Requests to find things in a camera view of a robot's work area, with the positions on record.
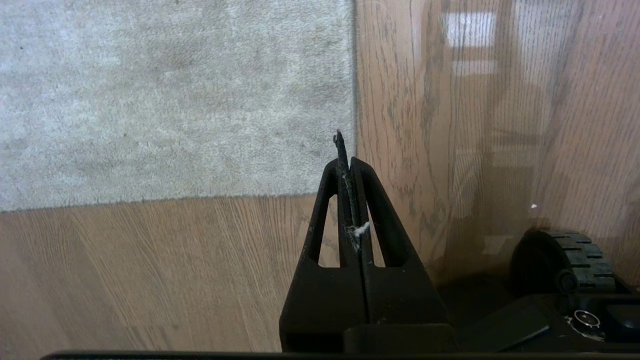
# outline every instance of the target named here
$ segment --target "wheel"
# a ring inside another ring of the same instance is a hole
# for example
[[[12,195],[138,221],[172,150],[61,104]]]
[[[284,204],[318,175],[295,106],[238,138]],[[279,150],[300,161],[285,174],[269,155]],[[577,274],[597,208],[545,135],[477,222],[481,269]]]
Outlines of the wheel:
[[[575,231],[527,232],[511,257],[510,277],[522,295],[616,291],[611,264]]]

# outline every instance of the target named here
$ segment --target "gray carpet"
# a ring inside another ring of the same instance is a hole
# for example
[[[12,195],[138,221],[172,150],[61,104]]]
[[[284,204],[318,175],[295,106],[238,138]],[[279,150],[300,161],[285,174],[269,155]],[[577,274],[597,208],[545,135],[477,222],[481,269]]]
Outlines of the gray carpet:
[[[0,210],[316,191],[351,2],[2,1]]]

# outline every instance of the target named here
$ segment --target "wooden floor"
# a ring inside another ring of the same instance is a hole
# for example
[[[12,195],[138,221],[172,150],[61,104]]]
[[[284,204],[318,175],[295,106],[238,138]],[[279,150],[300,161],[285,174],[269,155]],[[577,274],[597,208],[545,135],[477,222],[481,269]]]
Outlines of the wooden floor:
[[[499,272],[538,224],[586,233],[640,284],[640,2],[355,6],[358,157],[438,282]],[[277,351],[313,201],[0,214],[0,357]]]

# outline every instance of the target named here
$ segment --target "hardwood floor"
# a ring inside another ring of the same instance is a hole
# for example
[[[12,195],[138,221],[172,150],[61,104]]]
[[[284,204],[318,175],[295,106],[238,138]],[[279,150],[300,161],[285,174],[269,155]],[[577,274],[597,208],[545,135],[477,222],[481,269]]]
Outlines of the hardwood floor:
[[[586,233],[640,284],[640,3],[355,6],[358,157],[437,281],[500,272],[537,224]],[[277,351],[313,201],[0,214],[0,357]],[[335,226],[332,211],[326,266]]]

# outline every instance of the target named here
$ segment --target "wood grain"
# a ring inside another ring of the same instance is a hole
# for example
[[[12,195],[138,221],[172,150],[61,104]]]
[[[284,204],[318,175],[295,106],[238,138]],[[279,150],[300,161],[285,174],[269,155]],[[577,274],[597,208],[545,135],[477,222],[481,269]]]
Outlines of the wood grain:
[[[500,272],[524,230],[544,224],[585,232],[640,284],[640,3],[355,6],[358,157],[438,282]],[[0,357],[277,351],[313,202],[0,214]],[[337,264],[336,221],[333,204],[323,266]]]

